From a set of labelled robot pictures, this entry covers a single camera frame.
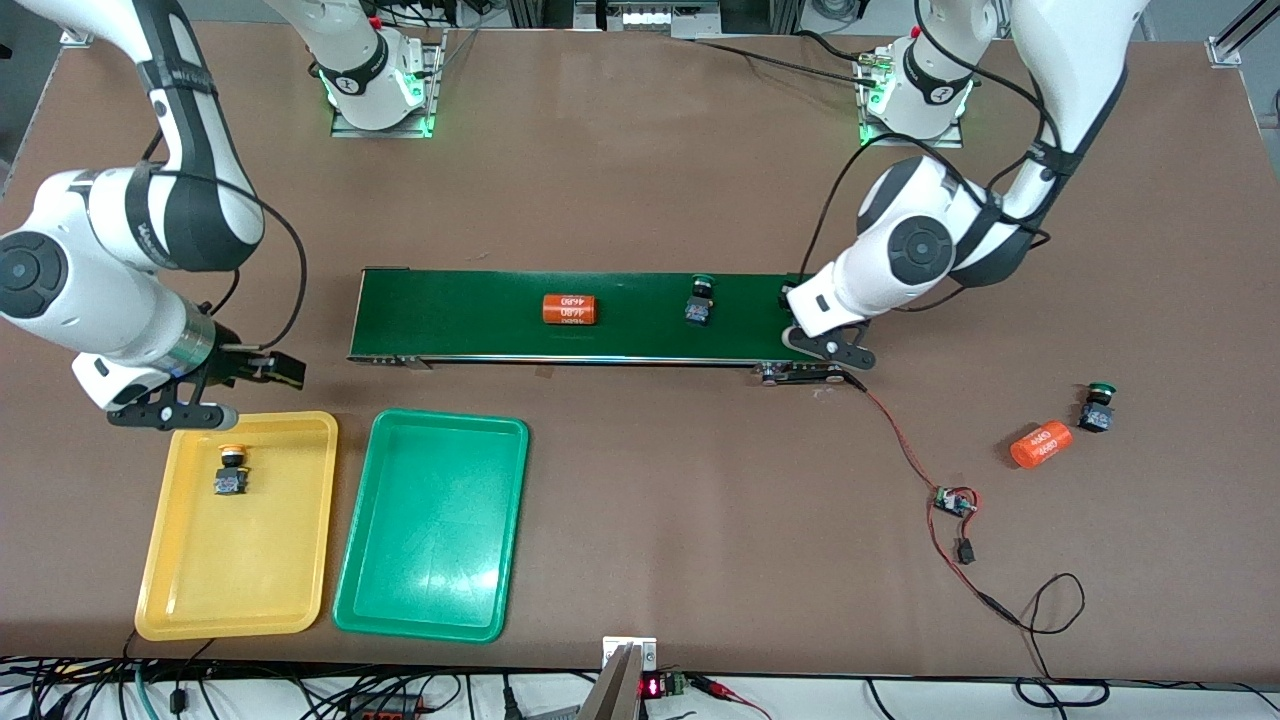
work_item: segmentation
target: plastic tray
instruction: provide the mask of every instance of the plastic tray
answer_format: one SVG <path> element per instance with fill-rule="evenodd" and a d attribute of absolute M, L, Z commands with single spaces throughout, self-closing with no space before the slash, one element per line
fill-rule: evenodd
<path fill-rule="evenodd" d="M 374 421 L 333 621 L 486 643 L 502 633 L 529 428 L 387 410 Z"/>
<path fill-rule="evenodd" d="M 248 489 L 214 495 L 218 446 L 247 447 Z M 338 424 L 326 413 L 242 415 L 177 432 L 134 625 L 148 641 L 297 633 L 324 587 Z"/>

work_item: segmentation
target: brown tabletop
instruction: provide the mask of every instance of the brown tabletop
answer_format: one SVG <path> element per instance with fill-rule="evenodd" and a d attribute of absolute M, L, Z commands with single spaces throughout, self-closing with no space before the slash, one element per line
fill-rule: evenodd
<path fill-rule="evenodd" d="M 602 635 L 645 634 L 660 661 L 707 670 L 1034 671 L 1023 637 L 934 555 L 925 489 L 852 388 L 344 359 L 366 265 L 794 270 L 856 142 L 847 86 L 644 33 L 485 32 L 449 69 L 436 138 L 330 140 L 288 27 L 197 29 L 239 155 L 311 258 L 282 347 L 308 363 L 306 389 L 215 396 L 241 411 L 323 409 L 342 427 L 321 619 L 219 641 L 211 656 L 590 667 Z M 806 41 L 744 42 L 842 69 Z M 989 65 L 1012 72 L 1014 49 L 997 44 Z M 986 178 L 1025 149 L 1034 117 L 991 83 L 969 105 L 951 156 Z M 154 127 L 124 55 L 105 42 L 64 53 L 0 227 L 56 170 L 133 163 Z M 908 155 L 867 154 L 820 261 L 852 241 L 873 178 Z M 1210 69 L 1199 45 L 1134 45 L 1129 88 L 1050 215 L 1055 241 L 1009 282 L 873 327 L 867 383 L 938 482 L 984 496 L 974 582 L 1018 610 L 1055 571 L 1084 582 L 1079 623 L 1042 641 L 1056 674 L 1280 680 L 1277 201 L 1239 77 Z M 274 333 L 296 272 L 273 228 L 220 319 L 246 338 Z M 212 299 L 227 277 L 166 281 Z M 0 651 L 115 655 L 169 438 L 109 427 L 70 352 L 9 324 L 0 347 Z M 1014 469 L 1009 442 L 1070 420 L 1092 380 L 1120 388 L 1115 429 Z M 532 429 L 494 644 L 346 634 L 328 619 L 370 423 L 393 406 Z M 1046 602 L 1046 621 L 1074 607 L 1065 588 Z"/>

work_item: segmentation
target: metal post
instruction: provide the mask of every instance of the metal post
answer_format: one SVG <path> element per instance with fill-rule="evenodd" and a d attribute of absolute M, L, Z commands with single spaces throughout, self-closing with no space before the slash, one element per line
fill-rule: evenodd
<path fill-rule="evenodd" d="M 1280 0 L 1254 0 L 1222 32 L 1210 36 L 1204 44 L 1208 60 L 1215 68 L 1240 65 L 1240 49 L 1262 32 L 1262 28 L 1280 15 Z"/>
<path fill-rule="evenodd" d="M 620 644 L 586 696 L 577 720 L 636 720 L 640 715 L 640 675 L 644 647 Z"/>

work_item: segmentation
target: black strap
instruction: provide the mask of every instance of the black strap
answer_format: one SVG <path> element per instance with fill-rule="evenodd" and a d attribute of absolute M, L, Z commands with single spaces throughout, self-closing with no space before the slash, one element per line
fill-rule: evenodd
<path fill-rule="evenodd" d="M 133 233 L 133 241 L 138 243 L 142 252 L 156 265 L 175 270 L 178 264 L 165 252 L 160 238 L 156 237 L 156 229 L 151 224 L 148 188 L 151 187 L 151 170 L 155 168 L 155 163 L 138 163 L 133 167 L 129 184 L 124 187 L 124 218 L 129 222 L 129 232 Z"/>
<path fill-rule="evenodd" d="M 1080 167 L 1080 161 L 1084 160 L 1084 155 L 1064 152 L 1060 147 L 1037 137 L 1032 142 L 1030 149 L 1027 150 L 1027 159 L 1044 165 L 1055 176 L 1069 178 L 1075 174 L 1076 168 Z"/>
<path fill-rule="evenodd" d="M 969 225 L 964 237 L 956 243 L 956 260 L 952 263 L 952 266 L 964 263 L 978 249 L 978 242 L 987 237 L 987 232 L 1000 220 L 1000 217 L 1005 211 L 1004 208 L 1005 199 L 998 192 L 991 191 L 987 193 L 987 199 L 978 210 L 978 217 L 973 219 L 973 224 Z"/>
<path fill-rule="evenodd" d="M 946 105 L 969 85 L 969 78 L 973 77 L 973 73 L 969 73 L 960 79 L 947 82 L 931 76 L 915 61 L 914 42 L 902 54 L 902 65 L 906 68 L 906 78 L 920 90 L 928 105 Z"/>
<path fill-rule="evenodd" d="M 147 92 L 154 90 L 193 90 L 218 96 L 214 76 L 182 58 L 156 58 L 138 63 L 138 77 Z"/>
<path fill-rule="evenodd" d="M 376 78 L 383 69 L 387 67 L 387 60 L 390 58 L 390 49 L 387 46 L 387 38 L 381 33 L 374 33 L 378 38 L 378 47 L 374 49 L 374 54 L 369 56 L 358 68 L 352 68 L 349 70 L 334 70 L 324 65 L 319 65 L 320 72 L 324 74 L 325 79 L 329 81 L 329 86 L 343 95 L 364 95 L 365 88 L 369 83 Z"/>

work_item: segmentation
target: white surface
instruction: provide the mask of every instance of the white surface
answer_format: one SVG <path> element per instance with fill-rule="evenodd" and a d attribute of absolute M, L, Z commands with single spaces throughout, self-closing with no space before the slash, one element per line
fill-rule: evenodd
<path fill-rule="evenodd" d="M 774 720 L 883 720 L 876 710 L 867 683 L 860 679 L 814 678 L 718 678 L 744 698 L 760 705 Z M 447 708 L 433 712 L 435 720 L 468 720 L 466 682 L 462 693 Z M 337 692 L 349 682 L 339 679 L 308 682 L 308 687 L 326 693 Z M 193 682 L 183 683 L 189 708 L 187 720 L 212 720 L 205 707 L 200 689 Z M 417 691 L 419 683 L 411 684 Z M 525 716 L 581 705 L 591 687 L 573 675 L 512 675 L 512 689 Z M 206 683 L 210 698 L 221 720 L 293 720 L 307 712 L 302 694 L 292 684 L 280 680 L 219 680 Z M 453 680 L 438 678 L 424 694 L 430 707 L 444 702 L 453 693 Z M 502 676 L 474 675 L 471 687 L 475 716 L 481 720 L 499 720 L 503 716 Z M 1004 683 L 948 683 L 932 680 L 876 680 L 876 688 L 886 707 L 897 720 L 1012 720 L 1021 717 L 1052 719 L 1052 710 L 1039 710 L 1024 705 L 1014 689 Z M 173 683 L 161 682 L 148 687 L 151 703 L 161 719 L 168 720 L 169 692 Z M 1097 691 L 1059 688 L 1062 700 L 1083 700 Z M 54 693 L 46 707 L 54 702 Z M 1280 693 L 1268 693 L 1272 702 Z M 81 691 L 87 698 L 87 689 Z M 82 707 L 73 701 L 68 716 Z M 29 696 L 14 693 L 0 697 L 0 717 L 24 717 Z M 145 717 L 132 684 L 125 685 L 125 707 L 131 719 Z M 694 720 L 762 720 L 762 715 L 744 706 L 712 700 L 696 691 L 684 696 L 650 701 L 649 716 L 666 720 L 690 710 Z M 1111 700 L 1100 707 L 1068 710 L 1073 719 L 1087 720 L 1183 720 L 1215 717 L 1219 720 L 1265 720 L 1275 717 L 1257 696 L 1236 691 L 1114 688 Z M 87 720 L 119 720 L 115 687 L 104 687 L 88 712 Z"/>

